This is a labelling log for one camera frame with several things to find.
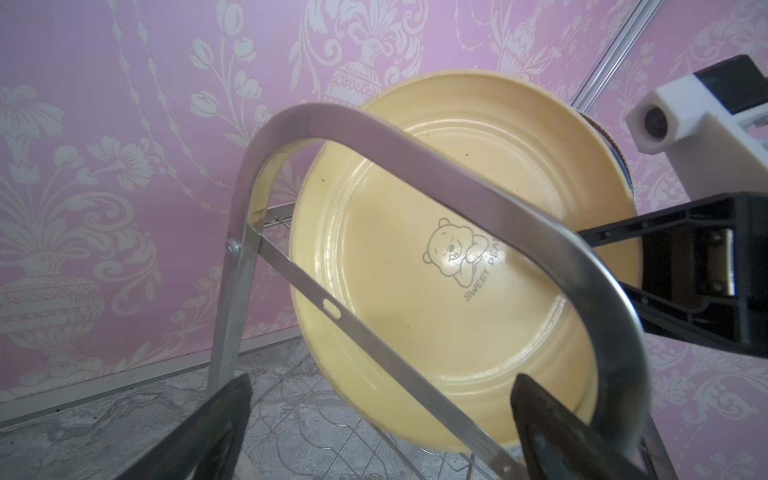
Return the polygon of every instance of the curved metal bar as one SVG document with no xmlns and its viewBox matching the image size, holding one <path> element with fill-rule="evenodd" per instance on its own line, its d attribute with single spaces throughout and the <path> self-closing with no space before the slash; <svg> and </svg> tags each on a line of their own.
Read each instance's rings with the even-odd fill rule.
<svg viewBox="0 0 768 480">
<path fill-rule="evenodd" d="M 267 202 L 283 162 L 303 146 L 304 140 L 318 138 L 352 148 L 537 263 L 574 304 L 592 342 L 598 366 L 598 402 L 592 428 L 622 452 L 628 454 L 637 446 L 650 406 L 643 332 L 631 303 L 591 248 L 547 214 L 415 138 L 372 115 L 336 104 L 301 104 L 282 111 L 257 132 L 246 151 L 229 226 L 229 238 L 238 240 L 243 248 L 228 246 L 225 257 L 209 393 L 234 372 L 255 264 L 256 250 L 245 246 L 259 246 Z M 406 366 L 410 374 L 422 378 Z M 450 421 L 435 414 L 434 405 L 428 407 L 454 435 L 472 449 L 481 441 L 491 448 L 485 442 L 490 441 L 501 450 L 429 382 L 423 383 L 418 388 L 429 391 L 434 396 L 431 401 L 447 403 L 442 405 L 446 411 L 458 411 L 468 422 L 457 430 L 455 422 L 449 425 Z M 402 386 L 414 394 L 413 386 Z M 499 459 L 488 458 L 491 450 L 485 450 L 481 458 L 493 467 Z"/>
</svg>

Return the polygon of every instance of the hole in metal bar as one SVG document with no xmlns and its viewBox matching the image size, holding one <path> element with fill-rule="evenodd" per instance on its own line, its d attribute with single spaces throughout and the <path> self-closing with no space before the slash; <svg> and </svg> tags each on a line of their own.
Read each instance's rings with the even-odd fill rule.
<svg viewBox="0 0 768 480">
<path fill-rule="evenodd" d="M 339 310 L 338 306 L 333 305 L 333 303 L 330 300 L 328 299 L 323 300 L 323 309 L 333 318 L 337 320 L 341 318 L 341 310 Z"/>
</svg>

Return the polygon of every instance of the bear drawing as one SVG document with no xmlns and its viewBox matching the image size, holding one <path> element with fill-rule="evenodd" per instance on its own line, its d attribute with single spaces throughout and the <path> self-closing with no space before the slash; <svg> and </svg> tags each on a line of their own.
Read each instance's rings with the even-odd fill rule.
<svg viewBox="0 0 768 480">
<path fill-rule="evenodd" d="M 475 279 L 482 254 L 488 249 L 488 239 L 475 235 L 469 227 L 459 227 L 441 218 L 438 229 L 429 238 L 424 263 L 431 263 L 445 276 L 467 287 Z"/>
</svg>

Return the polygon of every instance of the white plastic part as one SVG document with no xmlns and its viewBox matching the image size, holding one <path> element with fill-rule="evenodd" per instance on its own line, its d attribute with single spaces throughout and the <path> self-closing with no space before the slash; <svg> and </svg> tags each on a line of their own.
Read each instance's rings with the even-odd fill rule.
<svg viewBox="0 0 768 480">
<path fill-rule="evenodd" d="M 661 139 L 645 127 L 654 107 L 667 117 L 667 135 Z M 666 153 L 691 200 L 726 192 L 768 192 L 768 151 L 745 131 L 767 121 L 768 104 L 731 115 L 695 75 L 657 88 L 627 114 L 637 149 Z"/>
</svg>

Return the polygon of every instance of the baseboard trim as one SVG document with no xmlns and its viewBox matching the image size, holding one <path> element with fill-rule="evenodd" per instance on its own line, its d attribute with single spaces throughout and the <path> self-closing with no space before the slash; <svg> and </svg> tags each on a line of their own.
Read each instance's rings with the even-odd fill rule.
<svg viewBox="0 0 768 480">
<path fill-rule="evenodd" d="M 298 326 L 240 342 L 240 355 L 301 336 Z M 0 428 L 82 405 L 105 396 L 201 369 L 210 362 L 210 349 L 140 366 L 86 382 L 75 383 L 10 402 L 0 403 Z"/>
</svg>

